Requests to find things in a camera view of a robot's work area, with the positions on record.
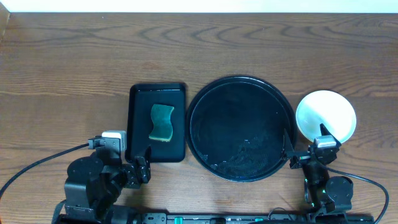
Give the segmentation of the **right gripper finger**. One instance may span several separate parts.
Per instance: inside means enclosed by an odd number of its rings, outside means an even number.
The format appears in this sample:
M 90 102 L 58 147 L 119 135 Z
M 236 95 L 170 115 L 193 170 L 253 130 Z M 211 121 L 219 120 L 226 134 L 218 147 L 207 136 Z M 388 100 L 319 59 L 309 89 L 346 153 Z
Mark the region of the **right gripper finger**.
M 291 159 L 294 152 L 294 147 L 290 141 L 289 134 L 287 130 L 284 129 L 284 145 L 283 145 L 283 154 L 286 159 Z
M 332 135 L 332 133 L 329 132 L 329 130 L 323 123 L 320 124 L 320 132 L 322 136 L 331 136 L 337 144 L 340 144 L 339 140 L 337 140 L 337 138 L 335 138 L 334 135 Z

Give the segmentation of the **white plate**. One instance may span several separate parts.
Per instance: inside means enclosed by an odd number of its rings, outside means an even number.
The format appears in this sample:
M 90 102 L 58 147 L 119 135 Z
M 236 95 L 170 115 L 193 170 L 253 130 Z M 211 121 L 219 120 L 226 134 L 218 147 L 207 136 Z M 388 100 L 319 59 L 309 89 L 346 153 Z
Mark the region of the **white plate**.
M 356 129 L 356 113 L 352 104 L 342 95 L 330 90 L 318 90 L 306 95 L 298 104 L 295 119 L 297 127 L 309 141 L 321 135 L 320 125 L 339 142 L 346 142 Z

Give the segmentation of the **green yellow sponge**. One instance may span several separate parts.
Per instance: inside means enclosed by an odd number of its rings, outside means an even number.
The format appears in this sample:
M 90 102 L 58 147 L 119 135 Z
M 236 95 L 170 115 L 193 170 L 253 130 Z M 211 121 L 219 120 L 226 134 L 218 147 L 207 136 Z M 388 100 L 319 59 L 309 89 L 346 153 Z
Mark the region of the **green yellow sponge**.
M 174 130 L 171 122 L 173 106 L 154 104 L 150 111 L 153 128 L 149 139 L 161 142 L 170 142 Z

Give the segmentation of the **black round tray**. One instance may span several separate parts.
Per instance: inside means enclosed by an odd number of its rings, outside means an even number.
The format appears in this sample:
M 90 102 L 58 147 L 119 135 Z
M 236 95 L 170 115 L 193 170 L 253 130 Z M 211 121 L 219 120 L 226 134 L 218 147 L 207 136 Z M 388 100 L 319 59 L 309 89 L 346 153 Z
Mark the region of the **black round tray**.
M 185 139 L 209 172 L 235 182 L 265 179 L 287 162 L 285 139 L 297 142 L 295 114 L 271 83 L 250 76 L 217 79 L 188 107 Z

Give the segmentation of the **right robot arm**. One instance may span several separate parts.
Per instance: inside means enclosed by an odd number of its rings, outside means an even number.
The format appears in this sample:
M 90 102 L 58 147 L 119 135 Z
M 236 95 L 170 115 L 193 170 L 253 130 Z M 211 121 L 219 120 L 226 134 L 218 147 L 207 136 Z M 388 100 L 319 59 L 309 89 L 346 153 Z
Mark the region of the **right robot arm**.
M 287 132 L 283 153 L 291 169 L 302 169 L 306 196 L 312 204 L 305 214 L 307 223 L 348 223 L 346 212 L 352 209 L 353 181 L 348 177 L 330 177 L 327 165 L 336 159 L 341 143 L 320 125 L 321 135 L 306 151 L 295 151 Z

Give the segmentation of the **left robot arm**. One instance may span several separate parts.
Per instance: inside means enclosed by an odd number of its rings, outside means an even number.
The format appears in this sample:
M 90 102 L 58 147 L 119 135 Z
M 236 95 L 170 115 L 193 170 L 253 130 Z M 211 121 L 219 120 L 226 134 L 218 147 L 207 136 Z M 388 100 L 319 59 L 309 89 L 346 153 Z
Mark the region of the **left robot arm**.
M 73 161 L 64 185 L 66 199 L 56 206 L 52 223 L 143 223 L 135 208 L 114 203 L 122 189 L 139 189 L 150 181 L 150 155 L 148 147 L 123 164 L 120 149 L 100 146 Z

